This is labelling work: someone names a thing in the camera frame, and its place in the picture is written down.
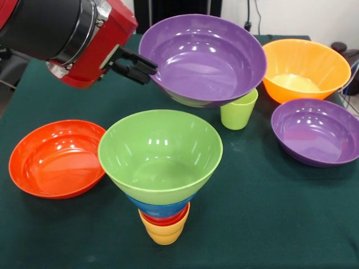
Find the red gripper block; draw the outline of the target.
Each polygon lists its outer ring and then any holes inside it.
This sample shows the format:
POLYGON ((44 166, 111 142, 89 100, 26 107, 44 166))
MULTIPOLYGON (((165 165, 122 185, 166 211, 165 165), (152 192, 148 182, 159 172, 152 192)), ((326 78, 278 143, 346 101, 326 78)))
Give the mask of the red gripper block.
MULTIPOLYGON (((132 11, 119 0, 108 0, 109 17, 103 22, 84 52, 60 80, 70 86, 86 89, 104 73, 104 66, 117 48, 127 43, 138 24, 132 11)), ((127 48, 117 50, 119 58, 129 60, 132 66, 110 61, 115 73, 138 84, 148 84, 150 75, 157 73, 158 65, 127 48)))

